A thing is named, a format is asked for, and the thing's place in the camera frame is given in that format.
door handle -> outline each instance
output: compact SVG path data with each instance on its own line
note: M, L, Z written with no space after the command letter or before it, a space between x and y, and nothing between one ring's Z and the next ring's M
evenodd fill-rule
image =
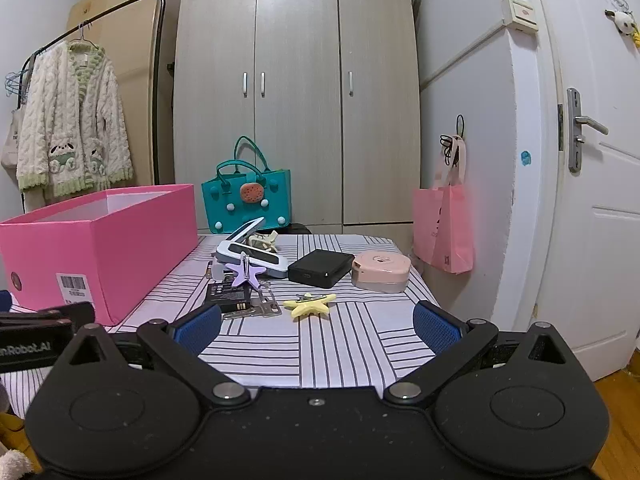
M567 89L566 96L569 115L569 144L571 146L571 152L569 153L569 171L578 173L582 167L582 145L586 142L582 134L582 126L586 124L603 135L609 135L609 129L598 121L582 115L580 92L575 88Z
M587 126L590 126L591 128L593 128L594 130L599 131L603 135L609 135L609 129L604 124L600 124L598 121L594 121L593 119L591 119L590 117L587 117L586 115L578 115L577 117L574 118L574 121L580 124L580 126L582 126L583 124L586 124Z

pink box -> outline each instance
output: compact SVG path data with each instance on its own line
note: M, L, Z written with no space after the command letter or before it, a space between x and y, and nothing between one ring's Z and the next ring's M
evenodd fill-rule
M32 310L90 300L97 322L118 324L198 244L193 193L108 189L0 223L11 292Z

bag handle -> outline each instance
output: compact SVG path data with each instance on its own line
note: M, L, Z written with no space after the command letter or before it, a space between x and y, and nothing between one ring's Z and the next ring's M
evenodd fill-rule
M458 173L454 175L453 160L455 160L456 152L458 153ZM466 174L466 144L460 136L451 137L451 164L448 166L445 162L444 149L442 156L438 159L436 165L436 175L433 181L433 187L455 186L464 184Z
M240 136L238 137L238 140L236 140L236 145L234 146L234 159L238 158L238 147L240 146L240 141L241 140L247 140L249 142L249 144L253 147L255 154L260 158L260 160L262 161L262 163L264 164L264 171L271 171L269 169L269 166L267 165L267 159L264 158L264 155L262 154L262 152L260 151L260 148L258 148L258 146L256 145L255 142L253 142L249 137L247 137L246 135ZM238 171L238 166L236 166L236 171L235 173L240 173Z
M253 171L257 175L256 180L258 181L266 180L262 172L258 168L256 168L253 164L245 160L232 159L232 160L226 160L225 162L220 162L220 164L216 166L216 177L220 180L223 187L229 187L230 184L229 184L229 181L225 180L225 178L222 176L222 174L220 173L220 170L225 166L233 166L233 165L235 165L236 168L238 166L244 166L245 168L248 168L249 170Z

pink shopping bag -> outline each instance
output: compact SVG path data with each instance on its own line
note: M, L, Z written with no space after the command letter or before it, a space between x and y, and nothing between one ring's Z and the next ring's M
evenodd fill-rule
M431 189L414 190L414 253L425 263L453 274L467 272L474 264L471 218L464 179L466 147L453 137L451 153L459 153L457 171L438 162Z

black metal rack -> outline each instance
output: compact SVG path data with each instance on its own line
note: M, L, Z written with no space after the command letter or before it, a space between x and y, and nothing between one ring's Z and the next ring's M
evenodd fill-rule
M47 50L50 46L53 46L60 40L64 40L69 34L73 34L76 30L80 30L83 27L86 27L89 23L93 23L95 20L99 20L100 18L106 16L107 14L111 14L116 10L120 10L123 7L127 7L131 4L135 4L140 0L127 0L126 2L122 2L121 4L117 4L110 9L101 12L100 14L96 14L94 17L89 18L88 20L84 20L84 22L80 23L77 27L72 28L71 30L66 31L64 34L58 36L55 40L47 43L45 46L36 50L27 61L24 62L22 66L22 74L24 74L24 70L29 63L31 57L36 57L42 54L45 50ZM156 44L154 45L154 72L153 72L153 86L154 91L152 93L152 102L151 102L151 136L153 142L153 160L154 160L154 183L159 184L159 173L158 173L158 66L160 63L160 39L162 35L162 21L164 20L164 7L166 5L166 0L160 1L160 9L158 12L158 24L156 25ZM18 108L20 108L22 101L22 74L20 75L20 85L18 86Z

